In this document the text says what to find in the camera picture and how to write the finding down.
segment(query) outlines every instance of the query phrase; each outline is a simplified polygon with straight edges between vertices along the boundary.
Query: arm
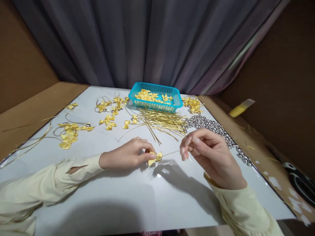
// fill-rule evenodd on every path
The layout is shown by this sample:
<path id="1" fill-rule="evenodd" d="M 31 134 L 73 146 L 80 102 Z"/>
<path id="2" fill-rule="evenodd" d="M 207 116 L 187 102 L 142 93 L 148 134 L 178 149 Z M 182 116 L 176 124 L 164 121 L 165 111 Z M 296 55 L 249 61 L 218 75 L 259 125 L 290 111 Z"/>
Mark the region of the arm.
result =
<path id="1" fill-rule="evenodd" d="M 187 135 L 180 146 L 182 160 L 190 151 L 205 170 L 217 196 L 222 217 L 235 235 L 282 235 L 275 219 L 261 206 L 221 136 L 205 129 Z"/>
<path id="2" fill-rule="evenodd" d="M 40 204 L 51 205 L 59 202 L 73 192 L 80 183 L 97 175 L 107 168 L 132 168 L 143 161 L 155 159 L 156 155 L 144 153 L 141 149 L 155 153 L 154 148 L 146 140 L 134 138 L 121 147 L 103 154 L 79 160 L 66 159 L 50 165 L 32 175 L 0 183 L 0 231 L 15 230 L 24 222 L 22 232 L 34 233 L 35 221 L 30 215 Z"/>

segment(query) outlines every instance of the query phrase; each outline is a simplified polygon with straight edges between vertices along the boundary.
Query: purple curtain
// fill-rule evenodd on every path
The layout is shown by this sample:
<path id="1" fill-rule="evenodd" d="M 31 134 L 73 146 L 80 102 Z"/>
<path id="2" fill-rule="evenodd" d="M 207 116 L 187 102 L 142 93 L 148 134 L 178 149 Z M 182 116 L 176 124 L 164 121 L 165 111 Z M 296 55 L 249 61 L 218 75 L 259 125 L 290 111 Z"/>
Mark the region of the purple curtain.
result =
<path id="1" fill-rule="evenodd" d="M 189 94 L 231 81 L 227 68 L 280 1 L 13 0 L 60 80 Z"/>

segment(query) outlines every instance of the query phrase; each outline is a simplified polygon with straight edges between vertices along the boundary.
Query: cardboard wall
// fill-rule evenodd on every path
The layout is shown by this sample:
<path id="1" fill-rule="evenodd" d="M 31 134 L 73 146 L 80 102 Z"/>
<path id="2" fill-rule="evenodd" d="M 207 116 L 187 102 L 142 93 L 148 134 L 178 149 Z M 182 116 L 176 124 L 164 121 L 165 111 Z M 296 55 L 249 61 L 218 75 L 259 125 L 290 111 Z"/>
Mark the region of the cardboard wall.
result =
<path id="1" fill-rule="evenodd" d="M 59 82 L 10 0 L 0 0 L 0 113 Z"/>
<path id="2" fill-rule="evenodd" d="M 315 4 L 291 0 L 234 82 L 220 95 L 230 107 L 315 179 Z"/>

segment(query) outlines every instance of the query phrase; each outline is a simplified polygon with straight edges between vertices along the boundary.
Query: yellow sleeve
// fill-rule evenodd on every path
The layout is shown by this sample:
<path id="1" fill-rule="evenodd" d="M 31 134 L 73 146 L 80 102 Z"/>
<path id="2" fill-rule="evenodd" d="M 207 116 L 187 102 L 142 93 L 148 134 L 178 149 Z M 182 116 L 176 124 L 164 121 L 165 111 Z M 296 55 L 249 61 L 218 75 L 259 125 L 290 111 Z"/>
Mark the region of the yellow sleeve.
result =
<path id="1" fill-rule="evenodd" d="M 204 173 L 220 204 L 222 217 L 236 236 L 283 236 L 276 220 L 257 200 L 247 186 L 240 190 L 222 189 Z"/>
<path id="2" fill-rule="evenodd" d="M 102 172 L 100 155 L 79 160 L 65 159 L 29 176 L 0 183 L 0 234 L 24 233 L 33 235 L 35 218 L 30 217 L 40 204 L 55 204 L 80 183 Z M 85 166 L 73 174 L 73 167 Z"/>

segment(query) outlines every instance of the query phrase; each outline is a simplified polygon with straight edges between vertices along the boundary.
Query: pile of silver beads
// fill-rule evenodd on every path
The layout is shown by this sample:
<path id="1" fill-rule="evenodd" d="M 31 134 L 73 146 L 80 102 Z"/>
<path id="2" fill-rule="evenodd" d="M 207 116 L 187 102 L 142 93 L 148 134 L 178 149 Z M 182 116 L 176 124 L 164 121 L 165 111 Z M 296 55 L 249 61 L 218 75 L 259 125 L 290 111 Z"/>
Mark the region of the pile of silver beads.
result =
<path id="1" fill-rule="evenodd" d="M 204 116 L 193 116 L 190 119 L 186 119 L 186 123 L 188 128 L 207 128 L 211 130 L 212 132 L 221 135 L 224 137 L 227 147 L 231 150 L 232 148 L 236 148 L 238 154 L 237 156 L 242 159 L 242 161 L 247 164 L 249 167 L 252 166 L 252 162 L 250 159 L 244 154 L 242 149 L 234 142 L 234 140 L 231 138 L 231 136 L 225 131 L 223 126 L 216 121 L 208 120 Z"/>

